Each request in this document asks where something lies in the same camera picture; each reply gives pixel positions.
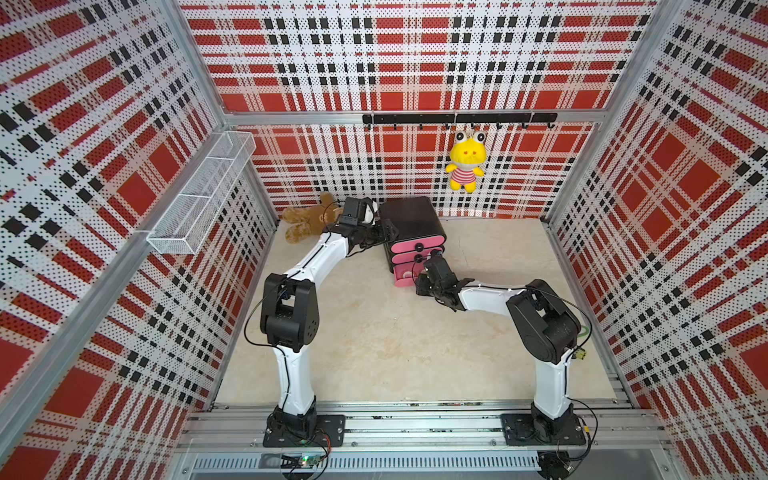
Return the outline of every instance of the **stuffed toy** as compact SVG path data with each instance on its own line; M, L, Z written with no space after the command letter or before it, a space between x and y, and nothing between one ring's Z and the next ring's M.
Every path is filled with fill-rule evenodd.
M451 188L459 190L464 187L470 194L477 188L477 177L482 177L485 172L480 168L488 154L485 151L485 133L479 131L460 131L456 134L453 148L451 149L451 163L445 171L451 174Z
M330 192L320 194L320 205L311 207L288 207L283 210L283 220L294 223L286 231L288 243L299 243L312 235L320 235L326 225L335 223L343 208L333 207L333 195Z

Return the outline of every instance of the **pink drawer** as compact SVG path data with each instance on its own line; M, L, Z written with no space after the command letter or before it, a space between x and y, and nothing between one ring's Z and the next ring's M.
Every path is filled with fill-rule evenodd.
M423 237L414 240L396 242L390 248L392 249L392 253L404 253L413 250L419 250L416 248L416 245L419 243L423 246L424 250L427 250L430 248L439 247L440 245L443 245L444 242L445 237L443 235L433 235L431 237Z
M405 253L396 253L392 256L392 263L408 263L412 262L413 259L416 257L416 255L421 255L423 257L422 261L427 260L432 255L433 250L440 250L440 252L444 252L445 248L443 248L442 245L439 247L434 248L425 248L421 252L405 252Z
M415 286L414 277L424 270L424 262L395 265L395 286Z

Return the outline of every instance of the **black cable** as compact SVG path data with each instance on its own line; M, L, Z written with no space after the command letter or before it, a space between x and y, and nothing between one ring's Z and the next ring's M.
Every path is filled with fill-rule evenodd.
M598 436L598 427L600 426L600 422L598 421L598 415L594 412L594 410L589 405L587 405L586 403L582 402L581 400L572 399L571 397L566 397L566 398L571 400L572 402L579 402L583 406L587 407L587 410L589 410L589 412L594 417L594 432L593 432L593 435L590 435L589 432L585 431L585 433L587 434L587 439L588 439L587 449L584 450L584 453L582 453L581 455L579 455L577 457L571 457L570 455L568 455L568 460L571 461L571 462L575 462L577 460L580 460L578 465L576 465L576 467L573 469L573 471L569 474L569 476L571 476L571 475L574 474L574 472L576 472L576 469L581 466L581 463L584 461L585 458L587 458L587 455L589 455L589 452L592 450L592 443L594 442L594 439L596 439L597 436ZM587 423L584 421L584 419L582 419L581 417L579 417L579 419L582 422L584 422L584 426L587 426Z
M333 202L331 202L331 203L327 204L327 205L326 205L326 208L325 208L325 210L323 210L323 216L321 217L321 219L323 220L323 223L324 223L324 224L325 224L325 226L326 226L326 230L328 230L328 224L326 223L326 212L328 211L328 207L330 207L331 205L334 205L334 204L336 204L336 205L338 205L339 207L341 207L341 204L342 204L342 203L343 203L343 202L339 203L339 202L337 202L337 201L333 201Z
M385 241L381 241L381 242L378 242L378 243L374 243L372 245L368 245L367 247L364 247L361 250L356 251L355 253L350 253L349 255L346 256L346 258L354 257L358 253L362 253L362 252L364 252L364 251L366 251L368 249L371 249L373 247L378 247L379 245L383 245L384 243L385 243Z
M248 338L248 323L250 322L250 318L253 316L253 313L256 312L256 309L259 308L259 305L261 305L261 303L273 291L275 291L278 286L280 286L280 285L277 284L269 292L264 293L264 296L261 297L261 300L259 300L259 302L250 310L250 313L248 313L248 317L245 319L245 325L243 325L243 338L245 339L246 342L248 342L249 344L251 344L253 346L269 346L269 347L274 348L275 350L277 350L278 352L283 354L283 363L286 366L286 378L288 380L288 382L287 382L288 385L286 386L286 398L283 400L283 406L280 407L280 409L282 410L282 409L285 409L285 407L286 407L286 402L288 401L288 392L290 392L290 375L288 375L288 358L286 357L286 353L282 349L277 348L277 345L270 345L269 343L256 343L256 342L252 342Z
M558 299L560 299L560 300L562 300L562 301L566 302L568 305L570 305L570 306L573 306L573 307L574 307L576 310L578 310L579 312L581 312L581 315L583 315L584 317L586 317L587 321L589 322L589 333L587 334L587 338L585 338L585 339L584 339L584 342L581 342L581 344L580 344L580 345L576 346L576 348L575 348L575 349L571 350L571 353L569 353L569 354L568 354L568 356L565 358L565 362L567 363L567 362L568 362L568 360L570 360L570 359L571 359L571 357L573 356L573 354L574 354L574 353L576 353L576 352L577 352L577 351L578 351L578 350L579 350L581 347L583 347L584 345L586 345L586 344L587 344L587 342L589 341L589 339L592 337L592 332L594 331L594 324L592 323L592 318L591 318L591 317L590 317L590 316L589 316L589 315L588 315L588 314L587 314L585 311L583 311L583 310L580 308L580 306L576 305L575 303L571 302L570 300L566 300L565 298L563 298L563 297L561 297L561 296L557 296L557 295L555 295L555 294L553 294L553 293L545 292L544 290L540 290L540 289L538 289L538 288L534 288L534 287L532 287L532 286L527 286L527 287L525 287L525 288L527 288L527 289L529 289L529 290L535 290L535 291L537 291L537 292L541 292L541 293L543 293L544 295L547 295L547 296L552 296L552 297L554 297L554 298L558 298ZM581 322L578 322L578 324L577 324L577 327L578 327L579 331L581 331ZM565 390L565 392L566 392L566 393L568 392L568 384L566 384L566 390Z

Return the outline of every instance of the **vent grille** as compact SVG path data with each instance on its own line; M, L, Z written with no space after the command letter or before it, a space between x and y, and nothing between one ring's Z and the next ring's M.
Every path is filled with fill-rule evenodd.
M197 473L278 472L279 454L200 454ZM538 453L500 452L334 452L328 472L533 472L539 470Z

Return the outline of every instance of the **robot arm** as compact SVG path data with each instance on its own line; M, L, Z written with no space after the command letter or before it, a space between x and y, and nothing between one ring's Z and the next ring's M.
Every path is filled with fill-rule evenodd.
M310 343L320 323L316 289L355 246L365 249L382 241L375 220L378 209L369 198L347 198L338 222L315 247L294 267L264 281L260 326L275 347L282 391L273 415L304 438L311 438L316 418L309 364Z
M534 280L523 289L458 280L445 259L435 256L425 262L416 292L433 296L454 311L484 310L512 318L523 345L535 359L531 414L537 437L546 443L556 441L573 414L568 367L581 324L552 288L544 280Z

